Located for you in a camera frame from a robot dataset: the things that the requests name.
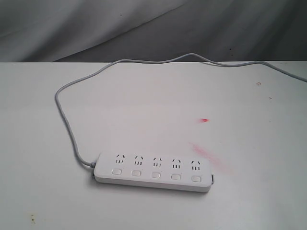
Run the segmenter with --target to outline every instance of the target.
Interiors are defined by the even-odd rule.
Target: gray cloth
[[[303,0],[42,2],[0,1],[1,61],[307,60]]]

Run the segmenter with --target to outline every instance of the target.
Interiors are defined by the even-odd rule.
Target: gray cable
[[[67,83],[66,85],[62,86],[57,92],[56,92],[56,95],[55,95],[55,101],[56,101],[56,104],[57,104],[57,107],[58,107],[58,110],[59,110],[59,113],[63,119],[63,122],[65,124],[65,127],[68,131],[68,134],[71,138],[71,143],[72,143],[72,147],[73,147],[73,150],[74,150],[74,153],[76,155],[76,158],[84,165],[87,165],[91,168],[94,168],[95,165],[96,165],[96,162],[86,162],[85,160],[82,159],[82,157],[80,156],[80,153],[79,153],[79,150],[78,150],[78,146],[77,146],[77,142],[76,142],[76,139],[73,135],[73,132],[72,132],[72,129],[71,129],[71,126],[68,122],[68,119],[67,117],[65,116],[64,114],[64,111],[63,111],[63,108],[61,106],[61,103],[59,102],[59,93],[62,92],[64,89],[76,84],[76,83],[79,83],[81,81],[84,81],[86,79],[89,79],[95,75],[97,75],[98,73],[101,73],[102,71],[104,71],[105,69],[117,64],[117,63],[120,63],[120,62],[134,62],[134,63],[142,63],[142,64],[164,64],[164,63],[169,63],[169,62],[173,62],[173,61],[177,61],[179,59],[182,59],[184,57],[187,57],[187,56],[196,56],[204,61],[207,61],[207,62],[210,62],[216,66],[222,66],[222,67],[241,67],[241,66],[248,66],[248,65],[253,65],[253,64],[262,64],[262,65],[265,65],[267,67],[270,67],[274,70],[277,70],[283,74],[286,74],[292,78],[295,78],[295,79],[298,79],[298,80],[301,80],[301,81],[304,81],[304,82],[307,82],[307,79],[305,78],[302,78],[302,77],[299,77],[297,75],[294,75],[292,73],[289,73],[283,69],[280,69],[276,66],[273,66],[265,61],[251,61],[251,62],[246,62],[246,63],[242,63],[242,64],[223,64],[223,63],[219,63],[219,62],[215,62],[215,61],[211,61],[209,59],[206,59],[198,54],[194,54],[194,53],[189,53],[189,54],[185,54],[185,55],[182,55],[182,56],[179,56],[179,57],[176,57],[174,59],[170,59],[170,60],[166,60],[166,61],[143,61],[143,60],[132,60],[132,59],[122,59],[122,60],[118,60],[118,61],[115,61],[115,62],[112,62],[104,67],[102,67],[100,70],[96,71],[95,73],[92,73],[88,76],[85,76],[83,78],[80,78],[80,79],[77,79],[77,80],[74,80],[72,82],[69,82]]]

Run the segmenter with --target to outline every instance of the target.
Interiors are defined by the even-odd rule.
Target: red stain
[[[192,150],[197,153],[199,156],[206,158],[207,160],[209,160],[211,162],[211,164],[217,168],[218,170],[224,172],[224,173],[232,173],[232,170],[227,167],[226,165],[224,165],[220,159],[218,159],[217,157],[213,156],[212,154],[208,153],[207,151],[205,151],[203,148],[201,148],[200,146],[198,146],[197,144],[191,143],[192,145]]]
[[[209,121],[209,119],[205,119],[205,118],[199,119],[199,123],[204,123],[204,122],[207,122],[207,121]]]

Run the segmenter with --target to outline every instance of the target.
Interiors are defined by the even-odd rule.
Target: electrical outlet
[[[208,192],[214,183],[206,159],[173,156],[100,154],[94,176],[101,183],[194,192]]]

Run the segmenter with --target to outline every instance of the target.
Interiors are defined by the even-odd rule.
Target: table surface
[[[215,184],[199,194],[99,184],[77,163],[54,94],[104,65],[0,64],[0,229],[307,229],[306,83],[262,65],[122,63],[62,92],[85,160],[205,157]]]

